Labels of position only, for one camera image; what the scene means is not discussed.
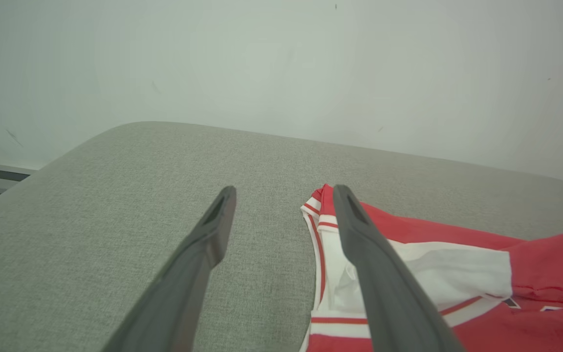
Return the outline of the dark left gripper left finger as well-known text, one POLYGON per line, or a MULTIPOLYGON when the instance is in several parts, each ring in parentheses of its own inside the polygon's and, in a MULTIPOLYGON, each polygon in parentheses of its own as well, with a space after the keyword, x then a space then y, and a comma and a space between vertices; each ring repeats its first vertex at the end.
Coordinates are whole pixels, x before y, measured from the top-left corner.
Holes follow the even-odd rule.
POLYGON ((190 352, 212 270, 225 258, 237 190, 224 187, 125 317, 106 352, 190 352))

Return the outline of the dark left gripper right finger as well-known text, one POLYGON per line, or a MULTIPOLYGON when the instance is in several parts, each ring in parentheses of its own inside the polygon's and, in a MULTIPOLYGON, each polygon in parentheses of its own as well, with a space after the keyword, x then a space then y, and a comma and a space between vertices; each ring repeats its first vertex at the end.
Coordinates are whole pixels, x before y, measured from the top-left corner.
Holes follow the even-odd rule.
POLYGON ((342 250, 355 266, 375 352, 462 352, 404 261, 346 185, 333 200, 342 250))

